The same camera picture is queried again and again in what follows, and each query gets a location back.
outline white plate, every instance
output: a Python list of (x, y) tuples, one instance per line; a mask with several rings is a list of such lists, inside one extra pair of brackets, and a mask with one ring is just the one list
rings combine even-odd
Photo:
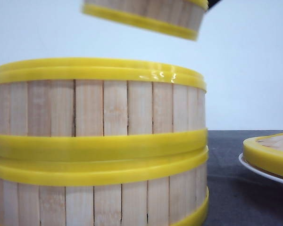
[(257, 169), (257, 168), (255, 168), (255, 167), (249, 165), (249, 164), (245, 161), (245, 159), (244, 159), (244, 157), (243, 157), (243, 153), (241, 153), (241, 154), (239, 155), (239, 161), (241, 162), (241, 164), (242, 164), (243, 166), (245, 166), (246, 168), (248, 168), (250, 171), (253, 171), (254, 173), (257, 173), (257, 174), (259, 174), (259, 175), (261, 175), (261, 176), (263, 176), (263, 177), (265, 177), (265, 178), (268, 178), (268, 179), (271, 179), (271, 180), (274, 180), (274, 181), (276, 181), (276, 182), (279, 182), (279, 183), (283, 184), (283, 178), (281, 178), (280, 176), (277, 177), (276, 175), (274, 175), (274, 174), (269, 174), (269, 173), (266, 172), (266, 171), (260, 171), (259, 169)]

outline wooden slat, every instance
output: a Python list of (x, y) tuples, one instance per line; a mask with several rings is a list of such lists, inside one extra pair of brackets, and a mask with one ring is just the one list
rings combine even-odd
[[(9, 84), (0, 85), (0, 134), (10, 134), (10, 86)], [(9, 182), (0, 179), (0, 224), (8, 223), (5, 219), (5, 212), (12, 213), (13, 207), (9, 208), (7, 200), (9, 189), (14, 193), (13, 188), (9, 186)]]
[(150, 17), (152, 19), (158, 19), (160, 9), (161, 9), (161, 1), (149, 0), (148, 7), (146, 10), (146, 17)]
[[(188, 128), (196, 130), (199, 124), (198, 120), (198, 89), (188, 87)], [(186, 172), (186, 216), (196, 210), (196, 173), (197, 168)]]
[(66, 187), (66, 223), (71, 226), (93, 225), (93, 187)]
[(187, 27), (194, 31), (199, 31), (204, 13), (205, 10), (202, 7), (192, 4), (191, 15)]
[[(28, 90), (26, 82), (11, 85), (10, 132), (13, 135), (27, 136)], [(19, 225), (37, 226), (39, 218), (39, 188), (18, 184)]]
[(185, 176), (185, 216), (196, 210), (196, 172), (197, 168), (184, 173)]
[(188, 114), (189, 130), (196, 130), (199, 125), (198, 120), (198, 91), (195, 87), (188, 87)]
[(196, 204), (197, 208), (202, 205), (207, 193), (207, 163), (196, 169)]
[(122, 1), (122, 10), (130, 13), (134, 13), (140, 16), (144, 16), (147, 10), (147, 0), (138, 0), (138, 1), (132, 1), (132, 0), (124, 0)]
[[(196, 129), (204, 129), (205, 124), (205, 91), (197, 90), (197, 127)], [(199, 207), (207, 193), (207, 164), (204, 163), (196, 169), (196, 203)]]
[[(153, 133), (173, 130), (173, 89), (168, 83), (153, 83)], [(169, 177), (148, 181), (148, 223), (169, 225)]]
[[(10, 134), (27, 136), (27, 83), (10, 84)], [(4, 225), (19, 225), (18, 184), (4, 181)]]
[(96, 4), (103, 7), (115, 8), (120, 0), (85, 0), (87, 4)]
[(123, 10), (125, 0), (104, 0), (102, 3), (102, 0), (96, 0), (97, 2), (100, 2), (100, 4), (104, 4), (106, 7), (116, 9), (116, 10)]
[[(128, 82), (128, 135), (152, 134), (152, 83)], [(147, 224), (147, 181), (123, 184), (122, 225)]]
[(39, 187), (18, 184), (19, 225), (40, 226)]
[(173, 0), (161, 0), (160, 11), (158, 12), (158, 20), (169, 22)]
[(171, 12), (168, 18), (169, 23), (179, 25), (183, 11), (183, 2), (184, 0), (176, 0), (172, 2)]
[[(104, 135), (127, 135), (127, 82), (104, 81)], [(121, 185), (94, 187), (95, 226), (121, 224)]]
[(197, 89), (197, 118), (198, 125), (197, 129), (204, 129), (206, 127), (206, 102), (205, 102), (205, 91)]
[[(50, 137), (50, 81), (28, 82), (28, 135)], [(29, 190), (31, 198), (36, 200), (25, 203), (26, 222), (32, 225), (48, 225), (46, 219), (46, 189), (36, 189), (35, 186), (24, 186)]]
[[(51, 81), (50, 135), (71, 137), (74, 117), (74, 82)], [(44, 226), (66, 225), (65, 187), (40, 187), (41, 222)]]
[[(188, 131), (188, 88), (173, 85), (173, 132)], [(186, 174), (170, 176), (170, 224), (183, 219), (186, 214)]]
[(259, 143), (262, 146), (267, 146), (267, 147), (273, 147), (278, 142), (283, 142), (283, 135), (267, 137), (267, 138), (257, 140), (257, 143)]
[[(103, 135), (103, 82), (75, 81), (76, 136)], [(66, 222), (93, 225), (93, 186), (66, 187)]]
[(191, 18), (192, 4), (189, 1), (183, 1), (183, 9), (179, 19), (179, 26), (188, 27)]

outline stacked bamboo steamer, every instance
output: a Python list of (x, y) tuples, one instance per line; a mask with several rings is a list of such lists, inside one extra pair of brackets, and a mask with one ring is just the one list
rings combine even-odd
[(0, 226), (200, 226), (205, 93), (154, 62), (0, 66)]

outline floating steamer basket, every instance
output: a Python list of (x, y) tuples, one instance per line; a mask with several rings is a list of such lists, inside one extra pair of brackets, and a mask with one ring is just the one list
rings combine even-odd
[(250, 165), (283, 177), (283, 133), (244, 142), (243, 157)]
[(205, 86), (144, 61), (0, 66), (0, 226), (200, 226)]
[(207, 0), (85, 0), (83, 12), (196, 40)]

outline bamboo slat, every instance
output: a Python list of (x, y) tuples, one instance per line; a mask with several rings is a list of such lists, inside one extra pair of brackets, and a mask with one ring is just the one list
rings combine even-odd
[[(152, 84), (128, 82), (128, 135), (152, 133)], [(123, 184), (122, 225), (147, 224), (147, 181)]]
[[(205, 91), (197, 90), (197, 117), (196, 129), (205, 128)], [(207, 194), (207, 164), (196, 168), (196, 204), (197, 208), (203, 203)]]
[(271, 147), (273, 149), (283, 151), (283, 135), (262, 138), (257, 140), (257, 143), (265, 147)]
[[(127, 135), (127, 82), (104, 81), (104, 135)], [(121, 225), (121, 185), (94, 187), (95, 226)]]
[[(103, 135), (103, 81), (75, 81), (75, 135)], [(67, 224), (93, 225), (93, 186), (66, 187)]]
[[(50, 81), (28, 82), (28, 135), (50, 137)], [(26, 223), (48, 225), (47, 218), (50, 202), (45, 187), (27, 185), (23, 191), (33, 200), (24, 203)]]
[[(153, 83), (153, 133), (173, 130), (172, 84)], [(148, 223), (169, 225), (169, 177), (148, 181)]]
[[(188, 131), (188, 88), (173, 85), (173, 132)], [(185, 217), (186, 213), (186, 174), (170, 176), (170, 224)]]
[[(0, 86), (0, 134), (10, 134), (10, 86), (4, 84)], [(13, 208), (16, 205), (13, 198), (10, 202), (9, 192), (14, 194), (17, 192), (17, 188), (12, 182), (4, 181), (0, 179), (0, 224), (4, 225), (9, 223), (6, 219), (7, 214), (13, 213)]]

